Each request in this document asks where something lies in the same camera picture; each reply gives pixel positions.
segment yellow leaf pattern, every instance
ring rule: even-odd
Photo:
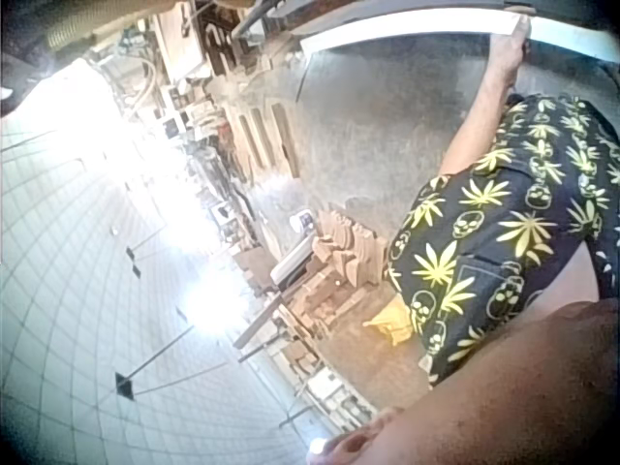
[[[456,260],[452,259],[455,252],[456,241],[453,241],[438,258],[433,246],[427,243],[426,258],[418,254],[415,255],[418,263],[422,265],[422,269],[412,271],[412,273],[422,276],[424,281],[430,281],[431,287],[436,284],[449,284],[456,266]]]
[[[608,261],[615,257],[608,244],[600,246],[616,231],[611,246],[620,247],[620,217],[610,219],[620,196],[620,147],[610,133],[578,99],[528,98],[506,110],[491,150],[469,170],[438,176],[420,191],[401,231],[406,240],[401,234],[390,249],[394,263],[386,275],[412,302],[413,325],[432,359],[431,383],[445,379],[489,328],[512,318],[540,291],[532,284],[534,273],[544,273],[554,255],[566,253],[567,232],[579,234],[571,240],[597,241]],[[477,270],[470,257],[488,264]],[[397,270],[395,263],[403,260]],[[507,271],[492,271],[492,263],[510,263],[516,274],[507,279]],[[615,282],[616,264],[601,266]],[[506,289],[497,281],[497,289],[487,289],[485,272],[501,275]],[[495,323],[485,323],[489,319]]]
[[[556,223],[545,221],[544,218],[537,218],[536,213],[520,213],[518,211],[511,211],[511,215],[516,217],[513,221],[500,221],[500,226],[510,228],[512,231],[506,232],[497,238],[498,242],[504,242],[506,240],[517,239],[514,247],[514,255],[519,258],[522,257],[528,250],[534,248],[534,245],[542,244],[545,240],[551,238],[551,234],[547,231],[547,228],[558,226]],[[543,249],[537,249],[546,253],[553,253],[553,251],[546,247]]]
[[[502,198],[503,196],[508,196],[510,194],[509,191],[502,190],[506,186],[508,186],[508,184],[508,181],[504,181],[495,185],[495,181],[490,180],[486,183],[484,189],[481,190],[474,182],[474,179],[470,179],[469,185],[471,190],[468,191],[464,187],[461,188],[461,191],[463,192],[463,194],[465,194],[467,200],[460,201],[459,203],[474,206],[482,206],[489,203],[501,205],[502,203],[500,201],[500,198]]]

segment wooden plank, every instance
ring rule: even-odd
[[[266,304],[264,309],[259,313],[254,321],[243,331],[239,337],[232,343],[236,349],[243,349],[248,342],[259,332],[265,323],[269,321],[273,312],[283,303],[282,294],[276,294],[273,299]]]

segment skin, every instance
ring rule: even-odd
[[[617,369],[618,300],[567,305],[498,331],[412,407],[309,463],[566,463],[613,420]]]
[[[517,70],[523,62],[529,31],[530,20],[522,15],[511,36],[491,36],[488,64],[478,94],[444,155],[439,174],[461,172],[488,152],[508,91],[516,82]]]

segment skull print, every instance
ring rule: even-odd
[[[417,327],[422,327],[435,313],[437,298],[430,291],[417,291],[411,300],[412,318]]]
[[[551,191],[544,184],[536,183],[527,190],[525,203],[537,210],[546,210],[551,206]]]
[[[477,231],[484,221],[484,213],[480,210],[466,211],[461,213],[452,228],[452,236],[456,239],[462,239],[469,234]]]
[[[444,343],[446,342],[446,324],[442,321],[435,322],[435,331],[428,338],[428,346],[426,351],[435,356],[439,354],[439,351],[444,347]]]
[[[519,301],[524,284],[520,276],[507,278],[486,303],[486,315],[491,320],[503,320]]]
[[[391,249],[389,251],[389,257],[391,260],[398,260],[403,252],[405,251],[405,247],[407,243],[409,243],[409,238],[411,237],[411,231],[402,232],[398,238],[394,241]]]

